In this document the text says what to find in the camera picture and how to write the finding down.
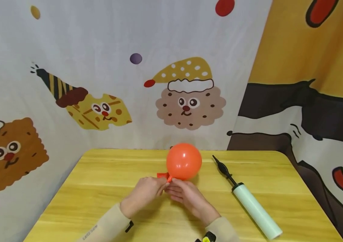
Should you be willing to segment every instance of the cartoon backdrop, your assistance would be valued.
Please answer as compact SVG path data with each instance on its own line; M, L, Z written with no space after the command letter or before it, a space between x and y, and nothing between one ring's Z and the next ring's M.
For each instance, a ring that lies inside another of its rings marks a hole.
M90 148L226 149L270 6L0 0L0 241Z
M343 0L273 1L238 115L228 150L284 153L343 237Z

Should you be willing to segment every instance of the red dot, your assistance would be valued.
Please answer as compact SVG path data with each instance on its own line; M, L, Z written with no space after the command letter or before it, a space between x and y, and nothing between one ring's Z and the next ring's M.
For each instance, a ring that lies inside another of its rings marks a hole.
M144 87L152 87L152 86L154 86L154 84L155 84L155 81L153 79L151 79L151 80L147 80L145 82L145 84L143 84L143 86Z
M235 0L219 0L216 4L216 13L221 16L225 17L230 14L235 7Z

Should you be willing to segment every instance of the wooden table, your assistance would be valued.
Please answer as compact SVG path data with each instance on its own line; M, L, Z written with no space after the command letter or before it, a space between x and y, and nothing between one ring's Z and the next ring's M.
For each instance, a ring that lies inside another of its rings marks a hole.
M85 234L139 178L166 172L167 150L90 150L83 155L25 242L73 242ZM227 217L243 242L266 241L231 193L212 160L215 155L233 177L246 184L283 230L276 241L335 242L341 239L289 160L276 151L202 151L194 183ZM116 241L193 242L202 225L164 194L134 218L134 227Z

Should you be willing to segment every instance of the white backdrop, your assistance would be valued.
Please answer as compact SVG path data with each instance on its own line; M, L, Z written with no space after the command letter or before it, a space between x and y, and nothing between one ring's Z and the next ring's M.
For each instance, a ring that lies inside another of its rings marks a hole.
M237 0L225 17L216 4L0 0L0 241L23 240L90 148L227 148L271 1ZM165 90L183 79L194 92Z

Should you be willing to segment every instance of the sleeve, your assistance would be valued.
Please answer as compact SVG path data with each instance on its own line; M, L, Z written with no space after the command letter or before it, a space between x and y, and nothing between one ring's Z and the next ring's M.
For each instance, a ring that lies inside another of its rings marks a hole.
M228 219L219 217L208 225L205 230L212 232L216 236L216 242L239 242L239 238L235 229L232 227Z
M76 242L109 242L132 225L131 220L122 214L119 203L117 203L100 218L87 234Z

